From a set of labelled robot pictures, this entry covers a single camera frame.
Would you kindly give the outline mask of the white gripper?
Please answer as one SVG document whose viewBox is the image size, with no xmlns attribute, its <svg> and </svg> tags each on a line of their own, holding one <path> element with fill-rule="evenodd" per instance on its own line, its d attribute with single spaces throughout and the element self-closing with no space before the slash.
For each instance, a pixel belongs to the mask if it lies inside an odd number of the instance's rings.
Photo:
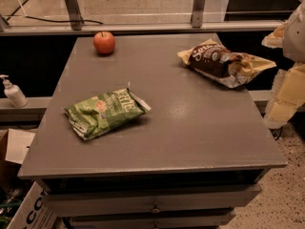
<svg viewBox="0 0 305 229">
<path fill-rule="evenodd" d="M 265 109 L 265 126 L 279 129 L 305 104 L 305 64 L 297 63 L 305 62 L 305 1 L 261 44 L 272 49 L 283 46 L 284 56 L 295 62 L 288 71 L 277 72 Z"/>
</svg>

